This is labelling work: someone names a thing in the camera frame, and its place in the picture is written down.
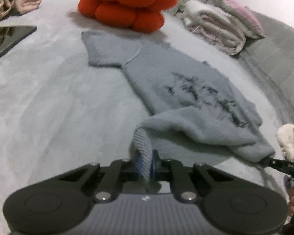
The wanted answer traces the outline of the grey knit sweater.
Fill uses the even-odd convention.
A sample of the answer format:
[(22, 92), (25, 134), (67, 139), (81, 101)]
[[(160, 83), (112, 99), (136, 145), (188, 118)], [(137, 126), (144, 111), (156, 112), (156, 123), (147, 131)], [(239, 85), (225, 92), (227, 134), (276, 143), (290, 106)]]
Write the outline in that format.
[(223, 163), (250, 182), (268, 184), (259, 163), (275, 151), (261, 133), (255, 104), (228, 77), (165, 42), (94, 30), (82, 40), (89, 64), (121, 69), (150, 112), (133, 134), (148, 192), (161, 189), (151, 179), (153, 150), (189, 167)]

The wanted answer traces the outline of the white fleece sleeve cuff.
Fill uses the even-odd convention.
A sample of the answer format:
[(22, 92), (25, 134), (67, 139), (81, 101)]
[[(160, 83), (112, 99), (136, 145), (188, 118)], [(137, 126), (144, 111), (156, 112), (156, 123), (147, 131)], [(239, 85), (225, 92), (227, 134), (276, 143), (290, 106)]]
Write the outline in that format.
[(276, 136), (285, 160), (294, 162), (294, 124), (281, 126)]

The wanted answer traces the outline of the light grey bed sheet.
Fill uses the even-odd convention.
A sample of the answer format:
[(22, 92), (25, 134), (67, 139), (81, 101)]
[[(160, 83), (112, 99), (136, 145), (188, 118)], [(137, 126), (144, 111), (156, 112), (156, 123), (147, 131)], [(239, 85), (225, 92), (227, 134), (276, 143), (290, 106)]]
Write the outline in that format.
[(36, 32), (0, 58), (0, 234), (5, 199), (29, 184), (89, 162), (127, 158), (135, 127), (148, 118), (119, 69), (88, 65), (81, 34), (117, 32), (77, 11), (79, 0), (42, 0), (1, 22)]

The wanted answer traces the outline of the dark grey quilted blanket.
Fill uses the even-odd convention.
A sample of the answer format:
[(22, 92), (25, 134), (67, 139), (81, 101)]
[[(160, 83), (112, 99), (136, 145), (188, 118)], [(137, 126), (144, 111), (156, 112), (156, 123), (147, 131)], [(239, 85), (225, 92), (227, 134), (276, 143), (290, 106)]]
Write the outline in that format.
[(255, 12), (265, 38), (248, 39), (237, 61), (250, 72), (282, 124), (294, 124), (294, 28)]

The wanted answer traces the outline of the pink grey pillow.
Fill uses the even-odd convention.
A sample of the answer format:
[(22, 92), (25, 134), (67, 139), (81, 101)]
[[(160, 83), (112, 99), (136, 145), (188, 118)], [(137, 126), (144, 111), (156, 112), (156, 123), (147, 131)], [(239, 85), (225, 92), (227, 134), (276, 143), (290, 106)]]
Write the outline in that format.
[(235, 18), (235, 24), (247, 37), (259, 39), (266, 36), (261, 23), (247, 7), (235, 0), (212, 0), (212, 2), (214, 6), (232, 15)]

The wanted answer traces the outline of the folded white pink comforter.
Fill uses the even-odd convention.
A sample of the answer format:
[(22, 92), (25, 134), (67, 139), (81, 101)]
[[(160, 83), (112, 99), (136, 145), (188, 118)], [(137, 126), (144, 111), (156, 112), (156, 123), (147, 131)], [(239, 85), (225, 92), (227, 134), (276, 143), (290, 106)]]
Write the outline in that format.
[(247, 27), (213, 5), (190, 0), (184, 5), (182, 19), (187, 30), (230, 56), (238, 54), (246, 43)]

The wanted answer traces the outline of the black smartphone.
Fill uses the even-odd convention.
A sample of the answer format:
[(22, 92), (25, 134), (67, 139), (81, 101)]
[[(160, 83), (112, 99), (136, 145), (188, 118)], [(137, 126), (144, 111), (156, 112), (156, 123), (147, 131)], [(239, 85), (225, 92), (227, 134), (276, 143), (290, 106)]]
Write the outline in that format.
[(36, 32), (34, 25), (13, 25), (0, 27), (0, 57), (9, 52), (23, 39)]

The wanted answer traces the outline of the orange pumpkin plush cushion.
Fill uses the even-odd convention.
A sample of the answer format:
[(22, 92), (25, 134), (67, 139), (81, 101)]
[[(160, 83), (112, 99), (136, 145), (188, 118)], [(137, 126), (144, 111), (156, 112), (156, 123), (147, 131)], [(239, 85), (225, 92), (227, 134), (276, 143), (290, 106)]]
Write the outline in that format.
[(80, 0), (78, 11), (111, 27), (152, 33), (164, 25), (161, 12), (177, 4), (178, 0)]

